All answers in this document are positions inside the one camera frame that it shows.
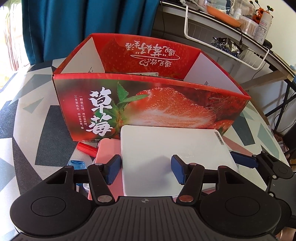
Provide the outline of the blue clear plastic item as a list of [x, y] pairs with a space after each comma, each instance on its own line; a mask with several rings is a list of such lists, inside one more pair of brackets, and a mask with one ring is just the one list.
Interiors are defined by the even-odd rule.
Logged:
[[72, 166], [74, 168], [73, 180], [78, 181], [81, 175], [86, 173], [86, 165], [84, 161], [70, 160], [67, 166]]

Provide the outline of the red marker pen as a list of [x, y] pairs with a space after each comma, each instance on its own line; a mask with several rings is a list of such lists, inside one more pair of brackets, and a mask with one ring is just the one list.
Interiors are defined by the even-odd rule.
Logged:
[[79, 142], [76, 146], [77, 150], [91, 156], [91, 157], [96, 157], [97, 152], [98, 152], [98, 148], [90, 146], [88, 144]]

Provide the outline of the pink flat box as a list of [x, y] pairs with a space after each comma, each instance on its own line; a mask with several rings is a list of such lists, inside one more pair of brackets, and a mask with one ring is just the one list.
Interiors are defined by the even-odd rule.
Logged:
[[[106, 164], [114, 155], [121, 156], [120, 140], [104, 138], [99, 142], [98, 152], [95, 163]], [[109, 189], [117, 201], [118, 197], [123, 196], [122, 170], [120, 169], [114, 182], [109, 185]]]

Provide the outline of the red strawberry cardboard box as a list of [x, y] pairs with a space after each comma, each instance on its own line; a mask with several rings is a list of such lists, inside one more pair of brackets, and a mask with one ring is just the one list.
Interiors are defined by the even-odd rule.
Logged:
[[250, 100], [202, 50], [127, 34], [89, 35], [52, 80], [77, 142], [119, 138], [125, 125], [224, 133]]

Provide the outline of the grey desk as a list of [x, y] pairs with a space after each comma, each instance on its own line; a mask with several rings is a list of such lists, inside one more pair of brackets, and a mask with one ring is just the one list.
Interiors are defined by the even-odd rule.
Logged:
[[160, 1], [153, 35], [182, 43], [196, 44], [204, 51], [259, 72], [265, 63], [271, 73], [253, 77], [243, 84], [247, 90], [269, 83], [285, 81], [286, 91], [295, 90], [295, 74], [270, 49], [260, 45], [241, 31], [213, 16], [192, 9], [187, 1]]

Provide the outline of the blue silver snack bag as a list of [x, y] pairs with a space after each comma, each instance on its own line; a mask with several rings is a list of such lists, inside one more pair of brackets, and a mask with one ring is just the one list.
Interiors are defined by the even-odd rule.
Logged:
[[213, 40], [211, 40], [211, 45], [234, 57], [239, 57], [239, 55], [242, 53], [241, 48], [229, 38], [213, 37]]

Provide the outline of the white spray bottle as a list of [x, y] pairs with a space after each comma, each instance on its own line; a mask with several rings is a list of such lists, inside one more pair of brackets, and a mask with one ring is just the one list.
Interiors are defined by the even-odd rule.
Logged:
[[257, 41], [260, 44], [263, 44], [263, 42], [267, 36], [269, 27], [271, 25], [272, 19], [273, 19], [272, 15], [270, 15], [266, 11], [263, 12], [260, 22], [256, 28], [255, 35], [254, 35], [255, 41]]

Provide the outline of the cotton swab container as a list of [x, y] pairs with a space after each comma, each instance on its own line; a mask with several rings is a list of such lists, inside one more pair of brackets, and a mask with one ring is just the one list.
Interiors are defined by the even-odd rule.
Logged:
[[241, 22], [241, 31], [249, 37], [254, 38], [258, 24], [245, 16], [240, 16], [238, 21]]

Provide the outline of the orange plate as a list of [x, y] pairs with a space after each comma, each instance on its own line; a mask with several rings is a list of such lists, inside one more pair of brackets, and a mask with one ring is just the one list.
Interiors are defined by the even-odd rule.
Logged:
[[216, 19], [224, 22], [227, 25], [230, 25], [234, 28], [239, 28], [241, 26], [241, 22], [236, 20], [235, 18], [227, 15], [226, 13], [212, 7], [212, 6], [206, 6], [207, 13], [209, 15], [212, 15]]

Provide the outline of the blue curtain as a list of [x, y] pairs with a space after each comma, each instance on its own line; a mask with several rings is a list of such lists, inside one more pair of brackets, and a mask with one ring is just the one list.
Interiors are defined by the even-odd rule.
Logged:
[[67, 57], [93, 33], [149, 36], [159, 1], [22, 1], [30, 64]]

